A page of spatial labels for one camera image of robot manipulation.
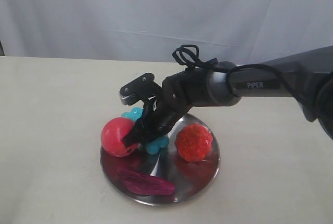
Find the round metal tray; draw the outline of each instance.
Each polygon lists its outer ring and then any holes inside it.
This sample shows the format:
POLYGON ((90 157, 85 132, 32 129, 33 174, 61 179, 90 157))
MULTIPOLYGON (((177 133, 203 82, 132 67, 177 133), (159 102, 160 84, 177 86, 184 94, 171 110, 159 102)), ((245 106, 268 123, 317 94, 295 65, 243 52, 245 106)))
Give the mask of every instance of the round metal tray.
POLYGON ((212 150, 203 161, 188 163, 182 159, 177 153, 174 141, 177 133, 191 124, 200 124, 210 131, 201 120, 191 114, 186 114, 169 132, 169 146, 161 149, 156 155, 149 155, 141 148, 127 157, 118 158, 110 156, 101 148, 100 163, 106 178, 124 196, 151 206, 183 202, 198 195, 211 184, 219 171, 220 150, 214 134, 211 133, 213 136, 212 150), (146 175, 164 178, 175 184, 175 192, 167 196, 133 194, 118 179, 117 168, 121 165, 132 166, 146 175))

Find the wall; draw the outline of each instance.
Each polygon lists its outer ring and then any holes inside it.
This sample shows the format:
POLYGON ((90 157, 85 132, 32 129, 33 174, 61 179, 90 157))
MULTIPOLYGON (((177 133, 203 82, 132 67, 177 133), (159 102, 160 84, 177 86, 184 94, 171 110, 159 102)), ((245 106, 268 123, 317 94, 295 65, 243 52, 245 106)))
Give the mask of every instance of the wall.
POLYGON ((254 63, 333 44, 333 0, 0 0, 6 55, 254 63))

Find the table surface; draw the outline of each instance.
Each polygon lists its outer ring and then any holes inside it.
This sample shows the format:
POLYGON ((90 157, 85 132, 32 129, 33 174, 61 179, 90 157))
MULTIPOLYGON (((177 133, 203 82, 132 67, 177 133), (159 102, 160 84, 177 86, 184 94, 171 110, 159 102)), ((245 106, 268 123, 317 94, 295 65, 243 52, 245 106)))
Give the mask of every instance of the table surface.
POLYGON ((291 98, 190 111, 221 149, 218 177, 192 201, 144 206, 108 184, 100 132, 129 109, 118 90, 145 72, 161 83, 182 69, 0 57, 0 223, 333 223, 333 141, 291 98))

